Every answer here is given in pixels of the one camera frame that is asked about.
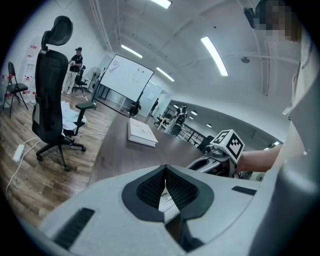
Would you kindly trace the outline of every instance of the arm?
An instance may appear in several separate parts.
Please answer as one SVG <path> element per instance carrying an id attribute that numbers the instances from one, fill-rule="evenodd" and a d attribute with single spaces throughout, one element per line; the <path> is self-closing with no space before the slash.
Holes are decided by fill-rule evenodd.
<path id="1" fill-rule="evenodd" d="M 242 153 L 237 172 L 261 172 L 265 173 L 273 166 L 283 145 L 268 150 L 245 151 Z"/>
<path id="2" fill-rule="evenodd" d="M 76 59 L 75 59 L 75 56 L 73 56 L 70 60 L 69 60 L 69 62 L 68 62 L 68 64 L 70 64 L 71 62 L 74 62 Z"/>

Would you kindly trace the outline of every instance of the whiteboard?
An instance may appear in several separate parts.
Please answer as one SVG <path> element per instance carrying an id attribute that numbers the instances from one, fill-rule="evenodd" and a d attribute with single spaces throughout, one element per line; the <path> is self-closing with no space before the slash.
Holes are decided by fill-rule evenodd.
<path id="1" fill-rule="evenodd" d="M 149 68 L 115 55 L 101 79 L 101 84 L 136 101 L 153 74 Z"/>

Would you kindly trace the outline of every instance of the chair base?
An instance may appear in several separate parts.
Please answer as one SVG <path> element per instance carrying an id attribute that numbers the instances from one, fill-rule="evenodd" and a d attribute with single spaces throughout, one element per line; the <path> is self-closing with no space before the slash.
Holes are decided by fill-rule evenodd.
<path id="1" fill-rule="evenodd" d="M 48 151 L 49 149 L 51 149 L 51 148 L 53 148 L 55 146 L 58 146 L 64 170 L 66 172 L 68 172 L 70 169 L 66 164 L 66 161 L 65 161 L 65 158 L 64 158 L 64 153 L 62 151 L 62 145 L 68 145 L 70 147 L 79 147 L 79 148 L 81 148 L 82 152 L 86 151 L 86 148 L 85 148 L 85 146 L 83 144 L 76 143 L 74 140 L 71 140 L 71 139 L 69 139 L 67 137 L 63 137 L 62 139 L 59 139 L 59 140 L 57 140 L 57 141 L 55 141 L 53 143 L 49 143 L 49 144 L 45 145 L 43 148 L 41 148 L 40 150 L 38 150 L 35 153 L 36 158 L 38 159 L 38 161 L 42 161 L 43 159 L 42 159 L 41 154 L 43 152 Z"/>
<path id="2" fill-rule="evenodd" d="M 74 87 L 72 87 L 72 92 L 73 91 L 76 91 L 76 90 L 81 90 L 82 91 L 82 93 L 84 93 L 84 90 L 85 90 L 85 88 L 84 87 L 82 87 L 82 85 L 78 85 L 78 86 L 74 86 Z"/>

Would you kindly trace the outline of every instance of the fan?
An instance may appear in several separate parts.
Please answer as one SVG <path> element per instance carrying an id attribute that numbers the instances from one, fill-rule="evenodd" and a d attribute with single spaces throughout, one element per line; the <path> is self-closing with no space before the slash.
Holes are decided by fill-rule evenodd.
<path id="1" fill-rule="evenodd" d="M 91 93 L 90 89 L 91 89 L 91 85 L 92 84 L 95 84 L 95 82 L 97 81 L 97 79 L 99 78 L 100 76 L 100 73 L 101 73 L 101 70 L 100 68 L 98 67 L 92 67 L 89 71 L 88 71 L 88 78 L 90 80 L 90 84 L 89 84 L 89 87 L 88 89 L 86 90 L 87 92 Z"/>

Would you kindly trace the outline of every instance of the black slot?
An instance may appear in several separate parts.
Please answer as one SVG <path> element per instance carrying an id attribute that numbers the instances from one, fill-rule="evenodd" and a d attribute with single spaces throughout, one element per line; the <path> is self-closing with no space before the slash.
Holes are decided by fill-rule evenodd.
<path id="1" fill-rule="evenodd" d="M 79 237 L 94 213 L 94 210 L 88 208 L 82 208 L 77 211 L 56 235 L 54 242 L 68 250 Z"/>
<path id="2" fill-rule="evenodd" d="M 250 196 L 254 196 L 256 194 L 256 192 L 257 192 L 254 189 L 246 188 L 246 187 L 243 187 L 243 186 L 234 186 L 232 188 L 232 190 L 240 192 L 240 193 L 244 193 L 244 194 L 247 194 L 247 195 L 250 195 Z"/>

